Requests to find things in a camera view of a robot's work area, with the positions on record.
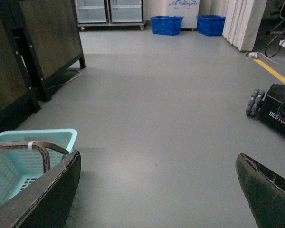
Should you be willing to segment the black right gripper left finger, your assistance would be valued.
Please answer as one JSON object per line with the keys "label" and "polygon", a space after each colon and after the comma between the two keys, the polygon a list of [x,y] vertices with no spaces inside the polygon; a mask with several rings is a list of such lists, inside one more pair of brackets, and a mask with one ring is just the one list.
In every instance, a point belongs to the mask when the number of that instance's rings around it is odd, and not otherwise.
{"label": "black right gripper left finger", "polygon": [[62,228],[70,213],[80,172],[81,154],[74,151],[0,205],[0,228]]}

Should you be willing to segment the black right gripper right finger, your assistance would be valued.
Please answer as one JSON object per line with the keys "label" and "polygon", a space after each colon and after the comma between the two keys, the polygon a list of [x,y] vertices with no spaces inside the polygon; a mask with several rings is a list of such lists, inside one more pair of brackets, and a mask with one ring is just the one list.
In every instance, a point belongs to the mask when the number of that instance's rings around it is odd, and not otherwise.
{"label": "black right gripper right finger", "polygon": [[244,153],[236,158],[240,187],[259,228],[285,228],[285,178]]}

